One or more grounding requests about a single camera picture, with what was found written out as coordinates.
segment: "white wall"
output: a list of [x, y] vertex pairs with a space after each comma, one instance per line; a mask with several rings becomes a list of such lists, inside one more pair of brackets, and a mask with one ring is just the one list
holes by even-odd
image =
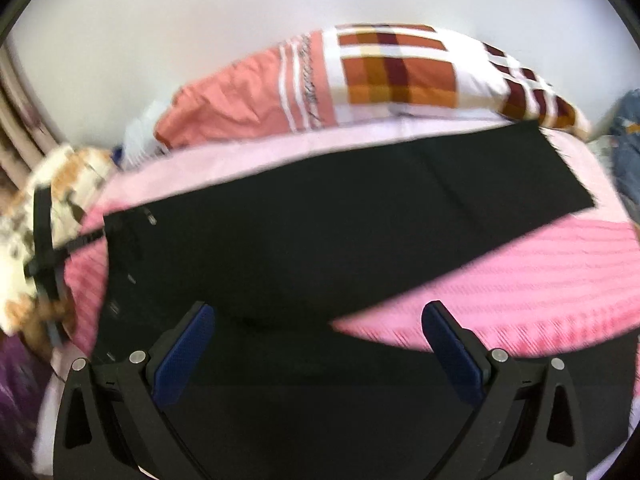
[[11, 41], [53, 128], [109, 146], [189, 79], [314, 28], [386, 21], [494, 44], [593, 121], [640, 86], [640, 52], [606, 0], [33, 0]]

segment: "denim fabric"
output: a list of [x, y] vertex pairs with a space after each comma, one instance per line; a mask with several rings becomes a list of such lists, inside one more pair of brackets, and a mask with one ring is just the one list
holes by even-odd
[[624, 96], [609, 133], [616, 187], [629, 215], [640, 223], [640, 89]]

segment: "beige curtain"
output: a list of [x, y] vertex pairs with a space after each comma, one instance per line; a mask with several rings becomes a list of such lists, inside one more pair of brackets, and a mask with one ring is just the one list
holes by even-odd
[[7, 47], [0, 46], [0, 212], [57, 145], [22, 88]]

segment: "blue gripper pad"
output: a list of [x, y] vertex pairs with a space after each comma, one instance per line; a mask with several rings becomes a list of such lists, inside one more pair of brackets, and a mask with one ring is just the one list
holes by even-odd
[[196, 303], [180, 323], [165, 333], [150, 350], [146, 378], [156, 406], [175, 404], [209, 345], [215, 326], [211, 306]]
[[484, 400], [482, 372], [464, 343], [431, 303], [422, 311], [422, 333], [460, 400], [473, 407], [479, 406]]

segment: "purple fabric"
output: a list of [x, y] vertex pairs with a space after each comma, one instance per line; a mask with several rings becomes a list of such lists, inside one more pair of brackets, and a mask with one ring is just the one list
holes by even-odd
[[18, 336], [0, 347], [0, 445], [15, 465], [31, 469], [38, 414], [52, 370]]

